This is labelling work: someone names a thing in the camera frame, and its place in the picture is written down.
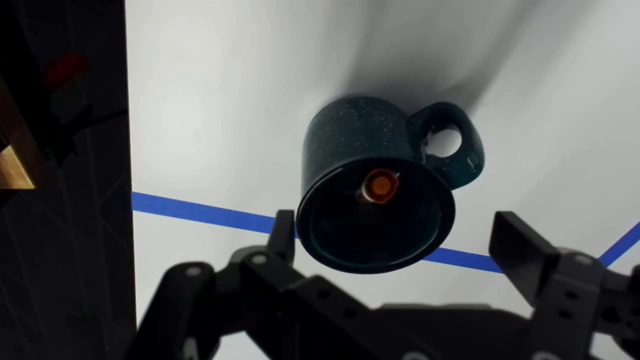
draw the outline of dark teal mug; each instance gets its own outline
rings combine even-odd
[[[426,154],[428,134],[456,129],[460,149]],[[453,104],[414,116],[377,98],[322,108],[303,138],[295,230],[322,264],[356,274],[390,273],[435,251],[453,226],[451,190],[479,177],[479,137]]]

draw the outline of blue tape line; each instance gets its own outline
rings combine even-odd
[[[613,264],[624,252],[627,252],[635,243],[640,243],[640,224],[627,230],[617,243],[613,243],[602,257],[603,266]]]
[[[266,234],[274,226],[274,218],[269,217],[245,214],[139,192],[132,195],[132,210]]]
[[[428,262],[440,262],[440,264],[451,264],[451,266],[461,266],[461,269],[474,269],[474,271],[483,271],[483,273],[502,273],[497,264],[481,255],[472,255],[472,252],[460,252],[460,251],[450,251],[450,248],[437,248],[423,261]]]
[[[182,218],[182,220],[193,220],[204,224],[216,224],[216,226],[227,226],[227,228],[241,228],[249,233],[264,233],[269,234],[274,226],[274,218],[269,217],[257,217],[227,209],[216,209],[216,207],[204,207],[173,198],[162,198],[142,192],[132,192],[132,210],[145,213],[145,214],[158,214],[158,217],[169,217],[169,218]],[[460,252],[450,248],[437,248],[423,261],[428,262],[440,262],[450,266],[461,266],[472,271],[483,271],[483,273],[499,273],[495,262],[488,257],[472,255],[472,252]]]

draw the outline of white backdrop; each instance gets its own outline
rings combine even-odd
[[[515,210],[553,245],[600,257],[640,220],[640,3],[622,0],[129,0],[126,5],[138,319],[183,261],[222,269],[264,233],[145,214],[144,195],[274,217],[299,200],[306,125],[369,95],[414,113],[464,107],[486,171],[456,190],[446,248],[486,255]],[[629,248],[612,269],[640,262]],[[490,302],[528,314],[502,274],[420,262],[351,276],[365,304]],[[598,354],[622,358],[598,340]],[[234,337],[220,358],[254,358]]]

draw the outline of white surface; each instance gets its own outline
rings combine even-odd
[[[491,214],[509,209],[598,257],[640,220],[638,15],[622,0],[129,0],[134,192],[274,217],[299,200],[302,137],[330,100],[371,95],[406,113],[451,100],[488,162],[456,192],[444,246],[486,255]],[[139,213],[134,223],[138,316],[169,264],[222,269],[266,241]],[[633,262],[635,251],[613,269]],[[497,274],[421,262],[348,276],[302,251],[295,264],[367,304],[472,300],[526,314]],[[254,358],[245,340],[223,345],[223,358]]]

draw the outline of mug handle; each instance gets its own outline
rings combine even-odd
[[[407,118],[411,146],[421,154],[421,165],[430,168],[450,190],[475,180],[483,168],[483,149],[465,113],[450,103],[435,103]],[[426,154],[428,134],[456,129],[461,137],[460,149],[446,156]]]

